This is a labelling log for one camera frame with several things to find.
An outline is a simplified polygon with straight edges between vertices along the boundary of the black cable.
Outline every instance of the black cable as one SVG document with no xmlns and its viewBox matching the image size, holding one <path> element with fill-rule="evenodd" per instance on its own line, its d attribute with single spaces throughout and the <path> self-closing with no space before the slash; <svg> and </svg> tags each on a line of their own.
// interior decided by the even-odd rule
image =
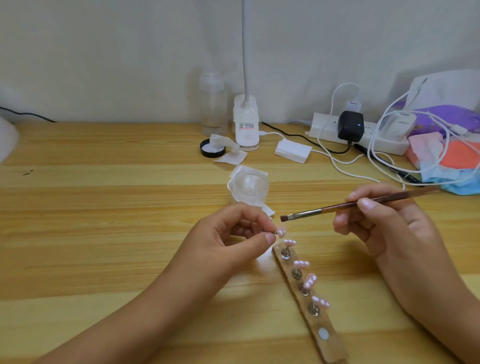
<svg viewBox="0 0 480 364">
<path fill-rule="evenodd" d="M 36 117 L 38 117 L 38 118 L 41 118 L 41 119 L 46 120 L 46 121 L 49 121 L 49 122 L 56 122 L 56 121 L 54 121 L 54 120 L 52 120 L 52 119 L 46 118 L 45 116 L 38 115 L 38 114 L 33 114 L 33 113 L 31 113 L 31 112 L 16 112 L 16 111 L 14 111 L 14 110 L 12 110 L 12 109 L 3 108 L 2 106 L 0 106 L 0 109 L 9 111 L 9 112 L 11 112 L 11 113 L 13 113 L 13 114 L 17 114 L 17 115 L 32 115 L 32 116 L 36 116 Z"/>
<path fill-rule="evenodd" d="M 310 140 L 309 138 L 307 138 L 307 137 L 304 136 L 304 135 L 301 135 L 301 134 L 288 134 L 288 133 L 284 132 L 283 130 L 280 130 L 280 129 L 278 129 L 278 128 L 270 125 L 270 124 L 267 124 L 267 123 L 264 122 L 264 121 L 262 121 L 261 123 L 264 124 L 264 125 L 266 125 L 266 126 L 268 126 L 269 128 L 272 128 L 272 129 L 274 129 L 274 130 L 277 130 L 278 132 L 281 132 L 283 135 L 286 135 L 286 136 L 299 136 L 300 138 L 305 139 L 307 142 L 312 143 L 314 146 L 317 146 L 317 147 L 319 147 L 319 148 L 322 147 L 321 145 L 315 143 L 313 140 Z M 328 148 L 325 148 L 325 149 L 328 150 L 330 153 L 333 153 L 333 154 L 344 154 L 344 153 L 346 153 L 346 152 L 348 152 L 348 151 L 350 150 L 351 145 L 352 145 L 352 143 L 351 143 L 351 142 L 348 142 L 348 147 L 347 147 L 346 150 L 344 150 L 343 152 L 336 152 L 336 151 L 330 150 L 330 149 L 328 149 Z"/>
</svg>

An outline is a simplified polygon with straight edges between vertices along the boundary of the black power adapter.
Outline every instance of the black power adapter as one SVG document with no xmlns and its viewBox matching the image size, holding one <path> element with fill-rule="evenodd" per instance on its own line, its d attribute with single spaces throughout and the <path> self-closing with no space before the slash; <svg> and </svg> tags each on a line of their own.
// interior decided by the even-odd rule
<svg viewBox="0 0 480 364">
<path fill-rule="evenodd" d="M 348 141 L 348 144 L 358 143 L 365 132 L 363 114 L 354 111 L 344 111 L 338 118 L 338 138 Z"/>
</svg>

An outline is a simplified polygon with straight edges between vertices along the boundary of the paintbrush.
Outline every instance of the paintbrush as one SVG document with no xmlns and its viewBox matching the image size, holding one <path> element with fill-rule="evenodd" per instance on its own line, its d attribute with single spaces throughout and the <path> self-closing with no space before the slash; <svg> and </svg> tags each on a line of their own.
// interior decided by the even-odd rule
<svg viewBox="0 0 480 364">
<path fill-rule="evenodd" d="M 423 196 L 426 194 L 433 194 L 441 190 L 442 189 L 439 186 L 429 186 L 429 187 L 419 188 L 417 190 L 402 191 L 402 192 L 397 192 L 396 194 L 376 197 L 376 198 L 372 198 L 371 200 L 378 202 L 380 204 L 385 204 L 386 202 L 405 200 L 407 198 Z M 280 216 L 280 221 L 296 220 L 298 218 L 306 218 L 308 216 L 328 214 L 330 212 L 337 212 L 337 211 L 341 211 L 341 210 L 345 210 L 353 207 L 357 207 L 357 201 L 344 202 L 342 204 L 326 206 L 326 207 L 318 208 L 316 210 L 297 212 L 296 214 L 282 215 Z"/>
</svg>

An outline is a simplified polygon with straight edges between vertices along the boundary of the wooden desk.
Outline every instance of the wooden desk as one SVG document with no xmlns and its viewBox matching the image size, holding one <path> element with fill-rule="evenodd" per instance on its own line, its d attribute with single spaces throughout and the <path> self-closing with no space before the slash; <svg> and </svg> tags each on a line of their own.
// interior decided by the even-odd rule
<svg viewBox="0 0 480 364">
<path fill-rule="evenodd" d="M 228 204 L 233 169 L 201 156 L 197 124 L 39 122 L 18 129 L 20 145 L 0 166 L 0 363 L 9 364 L 29 363 L 146 287 L 192 225 Z M 263 137 L 244 161 L 269 172 L 275 223 L 280 214 L 342 201 L 362 183 L 319 154 L 305 164 L 275 156 L 277 141 Z M 382 178 L 365 158 L 345 169 Z M 480 196 L 442 193 L 418 201 L 479 295 Z M 403 313 L 363 245 L 333 232 L 332 216 L 291 222 L 288 231 L 319 276 L 317 290 L 332 304 L 329 315 L 350 363 L 456 362 Z M 152 362 L 320 360 L 267 252 Z"/>
</svg>

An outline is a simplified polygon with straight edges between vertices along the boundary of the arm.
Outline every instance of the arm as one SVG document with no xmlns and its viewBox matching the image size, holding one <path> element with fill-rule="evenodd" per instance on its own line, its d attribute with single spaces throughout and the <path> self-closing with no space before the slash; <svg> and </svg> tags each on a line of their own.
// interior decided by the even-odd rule
<svg viewBox="0 0 480 364">
<path fill-rule="evenodd" d="M 264 212 L 242 203 L 201 219 L 145 291 L 34 363 L 143 362 L 195 307 L 207 302 L 241 266 L 273 245 L 275 231 Z M 230 235 L 247 240 L 234 244 Z"/>
<path fill-rule="evenodd" d="M 466 363 L 480 357 L 480 301 L 458 274 L 433 221 L 413 200 L 389 206 L 368 197 L 401 191 L 378 183 L 346 198 L 358 210 L 337 213 L 334 230 L 367 246 L 399 303 Z"/>
</svg>

